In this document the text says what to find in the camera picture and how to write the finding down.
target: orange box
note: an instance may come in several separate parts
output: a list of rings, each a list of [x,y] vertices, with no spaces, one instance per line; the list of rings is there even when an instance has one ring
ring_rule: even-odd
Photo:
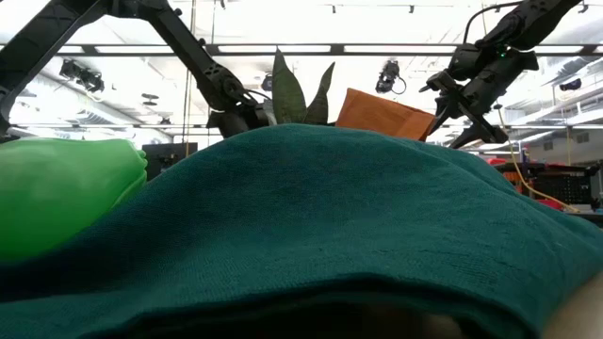
[[[434,120],[433,114],[420,109],[348,89],[335,126],[425,141]]]

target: orange object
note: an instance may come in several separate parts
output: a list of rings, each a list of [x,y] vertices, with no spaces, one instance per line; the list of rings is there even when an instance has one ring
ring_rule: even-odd
[[[541,203],[541,204],[545,204],[546,206],[548,206],[550,208],[553,208],[553,209],[556,209],[558,211],[562,211],[563,210],[563,206],[560,203],[558,203],[558,202],[554,202],[554,201],[551,201],[551,200],[548,200],[548,199],[542,199],[542,200],[539,199],[538,202]]]
[[[505,159],[498,159],[498,158],[492,158],[492,159],[487,159],[486,162],[488,163],[488,165],[500,165],[500,164],[506,164],[507,160]]]
[[[425,141],[434,119],[433,114],[420,109],[348,89],[335,126]]]
[[[515,190],[519,193],[523,192],[523,186],[521,183],[521,179],[519,178],[519,174],[516,171],[507,171],[502,173],[502,175],[507,179],[511,184],[515,187]]]

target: green plastic object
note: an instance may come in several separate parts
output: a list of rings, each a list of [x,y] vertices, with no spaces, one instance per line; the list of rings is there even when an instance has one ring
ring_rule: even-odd
[[[144,156],[119,139],[0,145],[0,261],[51,250],[136,194],[146,183]]]

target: green towel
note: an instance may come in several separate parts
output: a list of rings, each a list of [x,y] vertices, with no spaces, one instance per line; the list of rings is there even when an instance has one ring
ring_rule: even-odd
[[[0,266],[0,338],[154,337],[326,302],[537,338],[602,264],[593,224],[474,155],[284,125],[198,152],[60,249]]]

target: wall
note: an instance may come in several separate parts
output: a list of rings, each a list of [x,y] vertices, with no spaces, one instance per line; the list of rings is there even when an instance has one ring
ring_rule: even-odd
[[[589,142],[578,144],[576,135],[588,132]],[[589,163],[603,159],[603,131],[573,131],[569,143],[571,162]],[[555,137],[553,141],[553,149],[545,151],[544,142],[550,139],[539,140],[537,143],[524,145],[530,150],[530,157],[535,160],[546,161],[548,163],[568,163],[568,146],[566,137]]]

